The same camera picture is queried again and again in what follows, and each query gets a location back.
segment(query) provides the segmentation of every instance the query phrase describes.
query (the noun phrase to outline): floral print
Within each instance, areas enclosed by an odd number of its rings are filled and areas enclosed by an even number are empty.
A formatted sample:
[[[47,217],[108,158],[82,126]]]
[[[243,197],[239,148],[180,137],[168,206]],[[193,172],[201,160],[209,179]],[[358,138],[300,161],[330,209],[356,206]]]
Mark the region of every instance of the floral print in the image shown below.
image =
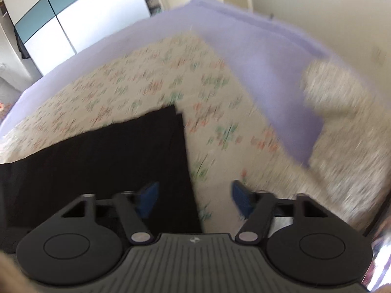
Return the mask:
[[[231,181],[245,182],[282,149],[224,60],[191,32],[150,44],[66,86],[1,139],[0,161],[171,104],[183,113],[204,230],[234,234],[243,217],[231,200]]]

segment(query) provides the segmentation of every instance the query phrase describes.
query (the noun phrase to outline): purple fabric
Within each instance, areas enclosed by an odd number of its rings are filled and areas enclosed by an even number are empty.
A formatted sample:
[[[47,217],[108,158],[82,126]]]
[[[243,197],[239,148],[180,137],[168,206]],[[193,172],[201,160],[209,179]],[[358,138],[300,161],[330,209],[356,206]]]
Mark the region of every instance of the purple fabric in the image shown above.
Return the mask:
[[[267,116],[286,151],[307,163],[322,120],[304,106],[299,81],[314,58],[331,52],[304,33],[216,0],[189,4],[142,20],[71,57],[28,88],[0,126],[4,136],[77,78],[149,43],[193,30],[230,66]]]

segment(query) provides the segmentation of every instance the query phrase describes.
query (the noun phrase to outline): gray gripper base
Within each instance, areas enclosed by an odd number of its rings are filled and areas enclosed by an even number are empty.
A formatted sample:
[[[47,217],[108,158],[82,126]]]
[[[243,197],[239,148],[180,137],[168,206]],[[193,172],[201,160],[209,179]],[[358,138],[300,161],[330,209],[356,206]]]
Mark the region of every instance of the gray gripper base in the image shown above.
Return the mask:
[[[344,288],[306,287],[276,273],[259,249],[235,244],[227,234],[163,234],[149,246],[136,246],[107,276],[50,293],[361,293],[360,284]]]

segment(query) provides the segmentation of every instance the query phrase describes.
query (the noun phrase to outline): folded black fabric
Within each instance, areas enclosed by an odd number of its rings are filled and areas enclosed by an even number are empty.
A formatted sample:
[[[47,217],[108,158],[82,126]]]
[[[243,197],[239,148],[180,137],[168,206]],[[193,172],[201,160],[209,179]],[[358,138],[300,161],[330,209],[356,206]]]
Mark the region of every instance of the folded black fabric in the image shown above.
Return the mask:
[[[0,165],[8,227],[36,227],[84,193],[109,199],[160,183],[147,220],[153,234],[199,233],[183,120],[174,106],[86,132]]]

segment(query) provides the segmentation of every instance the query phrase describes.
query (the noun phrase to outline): wall outlet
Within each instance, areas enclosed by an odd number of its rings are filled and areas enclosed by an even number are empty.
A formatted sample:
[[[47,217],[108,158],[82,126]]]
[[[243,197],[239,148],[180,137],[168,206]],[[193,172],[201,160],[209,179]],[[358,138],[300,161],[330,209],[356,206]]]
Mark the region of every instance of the wall outlet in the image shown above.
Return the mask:
[[[380,67],[383,67],[386,61],[387,53],[378,46],[372,47],[372,61]]]

